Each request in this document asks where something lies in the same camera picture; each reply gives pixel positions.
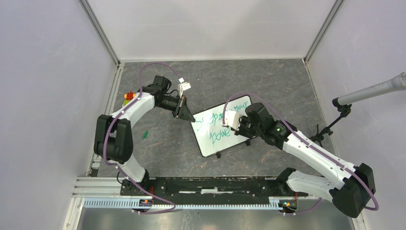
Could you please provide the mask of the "small whiteboard with stand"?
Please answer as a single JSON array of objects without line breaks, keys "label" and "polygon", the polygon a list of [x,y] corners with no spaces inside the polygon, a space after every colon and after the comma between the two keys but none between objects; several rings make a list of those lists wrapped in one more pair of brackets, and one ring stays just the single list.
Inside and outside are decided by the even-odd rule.
[{"label": "small whiteboard with stand", "polygon": [[192,131],[204,158],[248,140],[247,137],[235,135],[229,127],[222,126],[224,105],[222,103],[193,115]]}]

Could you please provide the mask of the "green marker cap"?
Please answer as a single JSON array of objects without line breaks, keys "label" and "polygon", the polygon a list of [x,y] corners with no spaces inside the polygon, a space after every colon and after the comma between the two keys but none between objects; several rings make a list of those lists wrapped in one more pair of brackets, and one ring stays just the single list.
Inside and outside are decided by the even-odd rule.
[{"label": "green marker cap", "polygon": [[142,135],[142,138],[146,138],[146,137],[147,137],[147,135],[148,135],[148,133],[149,133],[149,131],[148,131],[148,130],[146,130],[146,131],[144,132],[144,134]]}]

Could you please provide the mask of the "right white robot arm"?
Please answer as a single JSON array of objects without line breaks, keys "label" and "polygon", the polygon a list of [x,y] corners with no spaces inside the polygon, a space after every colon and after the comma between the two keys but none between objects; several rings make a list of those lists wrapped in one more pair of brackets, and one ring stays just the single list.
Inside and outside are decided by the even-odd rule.
[{"label": "right white robot arm", "polygon": [[357,218],[367,209],[379,208],[372,168],[340,159],[306,137],[285,120],[275,120],[262,103],[245,109],[245,115],[226,111],[224,126],[230,126],[235,135],[259,137],[311,166],[320,176],[312,176],[289,168],[277,181],[277,191],[288,196],[293,191],[303,192],[330,201],[340,212]]}]

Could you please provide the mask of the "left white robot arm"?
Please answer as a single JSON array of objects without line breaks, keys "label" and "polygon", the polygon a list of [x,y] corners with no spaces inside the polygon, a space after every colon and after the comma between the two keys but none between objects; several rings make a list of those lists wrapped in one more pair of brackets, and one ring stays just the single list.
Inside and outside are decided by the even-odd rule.
[{"label": "left white robot arm", "polygon": [[116,167],[124,177],[132,182],[132,189],[138,195],[150,190],[147,170],[133,156],[134,143],[132,129],[148,111],[155,107],[172,112],[176,119],[195,122],[187,106],[184,92],[191,84],[180,78],[177,95],[169,92],[171,81],[163,76],[155,76],[152,84],[143,86],[133,93],[131,100],[111,115],[100,115],[96,122],[94,153],[103,158],[106,165]]}]

